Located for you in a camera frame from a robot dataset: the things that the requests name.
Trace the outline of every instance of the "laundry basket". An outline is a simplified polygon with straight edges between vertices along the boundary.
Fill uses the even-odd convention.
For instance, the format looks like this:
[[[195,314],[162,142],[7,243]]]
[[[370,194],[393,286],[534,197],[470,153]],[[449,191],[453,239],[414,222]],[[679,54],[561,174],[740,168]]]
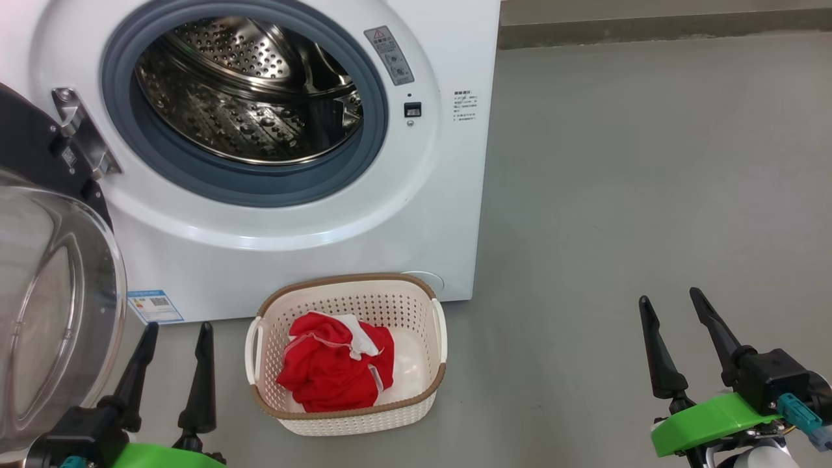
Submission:
[[[289,328],[307,311],[354,314],[386,326],[395,342],[394,383],[376,406],[306,413],[276,382]],[[263,410],[302,436],[384,431],[422,419],[445,375],[448,334],[442,306],[419,279],[398,274],[348,275],[287,286],[260,308],[245,338],[245,373]]]

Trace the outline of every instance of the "red clothing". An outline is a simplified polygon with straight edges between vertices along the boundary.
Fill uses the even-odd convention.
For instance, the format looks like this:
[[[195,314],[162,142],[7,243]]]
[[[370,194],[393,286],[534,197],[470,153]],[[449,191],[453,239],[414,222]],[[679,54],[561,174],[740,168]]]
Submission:
[[[284,350],[277,383],[291,391],[307,412],[370,407],[383,389],[393,385],[390,331],[362,321],[358,324],[360,331],[356,328],[355,332],[361,336],[356,337],[342,321],[313,311],[292,324],[289,334],[295,338]]]

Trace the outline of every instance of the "basket handle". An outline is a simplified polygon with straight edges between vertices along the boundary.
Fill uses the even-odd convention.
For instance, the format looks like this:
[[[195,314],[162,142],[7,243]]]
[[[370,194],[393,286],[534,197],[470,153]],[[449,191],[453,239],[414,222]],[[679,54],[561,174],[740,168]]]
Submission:
[[[245,334],[245,378],[251,385],[256,385],[260,379],[260,359],[263,355],[263,327],[259,326],[261,320],[263,317],[255,317]]]
[[[439,337],[439,355],[441,359],[439,362],[448,360],[448,328],[445,326],[445,312],[442,310],[442,304],[439,299],[433,299],[433,323],[436,325],[436,336]]]

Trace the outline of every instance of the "brown basket rim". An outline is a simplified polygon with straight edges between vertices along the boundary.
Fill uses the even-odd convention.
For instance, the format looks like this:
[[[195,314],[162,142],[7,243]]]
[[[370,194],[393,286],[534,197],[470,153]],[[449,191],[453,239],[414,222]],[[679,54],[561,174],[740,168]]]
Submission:
[[[357,281],[407,281],[422,288],[425,291],[425,293],[428,294],[428,297],[430,297],[431,300],[436,299],[436,294],[433,293],[433,290],[430,288],[430,286],[428,286],[427,283],[418,279],[415,276],[404,275],[402,273],[364,273],[358,275],[330,276],[327,278],[320,278],[317,280],[295,283],[293,285],[280,288],[277,292],[269,296],[268,299],[266,299],[263,302],[263,305],[260,306],[260,310],[257,312],[257,316],[264,316],[265,312],[269,309],[272,303],[274,303],[279,297],[289,294],[290,292],[299,291],[301,289],[307,289],[310,287],[327,286],[332,284]],[[359,408],[357,410],[324,411],[319,413],[292,413],[288,411],[278,411],[269,406],[263,400],[263,397],[260,396],[260,391],[257,390],[257,384],[251,386],[251,393],[254,395],[257,404],[260,405],[261,408],[263,408],[263,411],[265,411],[266,414],[273,416],[277,419],[295,421],[337,419],[354,416],[373,415],[376,413],[383,413],[385,411],[397,410],[406,406],[416,405],[418,403],[421,403],[422,401],[427,400],[439,388],[439,384],[442,383],[442,379],[444,377],[445,363],[442,362],[439,364],[439,369],[436,372],[436,377],[434,377],[433,381],[430,383],[430,386],[428,386],[428,388],[422,393],[408,398],[407,400],[394,401],[385,405],[371,406],[370,408]]]

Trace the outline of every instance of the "door hinge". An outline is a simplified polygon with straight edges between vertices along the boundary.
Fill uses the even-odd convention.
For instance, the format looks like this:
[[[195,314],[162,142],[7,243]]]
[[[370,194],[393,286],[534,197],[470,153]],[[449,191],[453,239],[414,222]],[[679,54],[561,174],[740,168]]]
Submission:
[[[52,101],[61,117],[61,134],[69,138],[89,162],[92,180],[97,181],[106,174],[121,173],[121,167],[90,119],[78,93],[70,87],[56,87],[52,89]]]

